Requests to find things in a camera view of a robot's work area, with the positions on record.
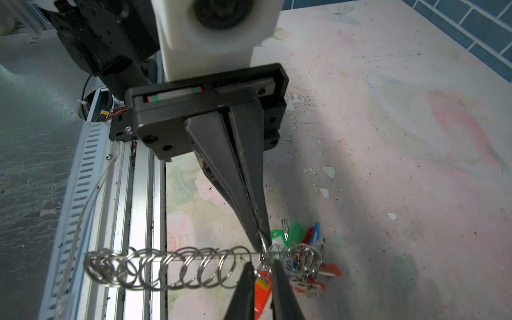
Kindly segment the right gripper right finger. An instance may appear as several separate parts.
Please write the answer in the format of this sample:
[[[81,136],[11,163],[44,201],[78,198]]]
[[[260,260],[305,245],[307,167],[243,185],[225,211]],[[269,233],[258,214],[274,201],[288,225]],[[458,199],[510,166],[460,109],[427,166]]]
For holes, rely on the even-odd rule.
[[[271,266],[273,319],[305,320],[281,262],[273,260]]]

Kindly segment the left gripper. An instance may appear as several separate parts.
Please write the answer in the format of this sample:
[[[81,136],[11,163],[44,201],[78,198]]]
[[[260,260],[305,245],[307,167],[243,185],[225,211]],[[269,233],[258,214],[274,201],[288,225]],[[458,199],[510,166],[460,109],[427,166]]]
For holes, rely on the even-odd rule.
[[[273,63],[133,87],[125,93],[136,137],[162,161],[193,148],[256,251],[260,244],[271,243],[263,151],[279,141],[288,85],[283,66]],[[256,100],[242,103],[245,98]],[[219,113],[229,108],[237,156]]]

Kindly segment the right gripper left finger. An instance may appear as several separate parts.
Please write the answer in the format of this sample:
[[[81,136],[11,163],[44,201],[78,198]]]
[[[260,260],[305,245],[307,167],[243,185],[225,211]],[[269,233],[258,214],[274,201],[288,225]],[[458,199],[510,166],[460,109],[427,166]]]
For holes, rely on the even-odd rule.
[[[255,271],[247,262],[225,314],[224,320],[254,320]]]

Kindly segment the bunch of coloured key tags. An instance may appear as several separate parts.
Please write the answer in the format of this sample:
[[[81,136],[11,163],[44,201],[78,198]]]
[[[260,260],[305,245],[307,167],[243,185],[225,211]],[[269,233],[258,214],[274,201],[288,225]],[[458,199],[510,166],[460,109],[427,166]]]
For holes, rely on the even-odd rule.
[[[326,290],[324,281],[341,277],[335,263],[326,263],[325,237],[319,224],[306,228],[300,223],[281,220],[281,227],[271,231],[271,258],[281,263],[291,289],[307,297],[318,296]]]

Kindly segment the large keyring with chain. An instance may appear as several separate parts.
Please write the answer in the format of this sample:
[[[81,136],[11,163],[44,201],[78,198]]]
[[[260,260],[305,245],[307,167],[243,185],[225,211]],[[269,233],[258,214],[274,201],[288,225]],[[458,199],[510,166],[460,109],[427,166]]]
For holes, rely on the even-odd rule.
[[[182,247],[170,252],[100,249],[86,254],[84,269],[95,282],[131,291],[234,289],[247,262],[257,278],[268,280],[272,262],[269,247],[260,253],[244,246],[229,249]]]

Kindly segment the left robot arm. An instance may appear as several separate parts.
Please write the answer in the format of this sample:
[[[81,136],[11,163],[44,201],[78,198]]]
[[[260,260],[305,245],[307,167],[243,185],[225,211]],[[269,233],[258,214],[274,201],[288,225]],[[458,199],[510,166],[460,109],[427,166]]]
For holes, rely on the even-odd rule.
[[[251,65],[282,1],[51,1],[42,14],[73,61],[125,103],[123,124],[161,161],[194,153],[257,251],[271,245],[263,153],[289,78]]]

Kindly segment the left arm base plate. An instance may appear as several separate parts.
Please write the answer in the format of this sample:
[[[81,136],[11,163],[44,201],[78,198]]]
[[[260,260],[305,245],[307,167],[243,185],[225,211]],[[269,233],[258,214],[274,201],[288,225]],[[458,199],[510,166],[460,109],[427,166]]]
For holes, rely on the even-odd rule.
[[[137,140],[135,127],[128,113],[115,116],[110,124],[109,139],[111,141],[130,142]]]

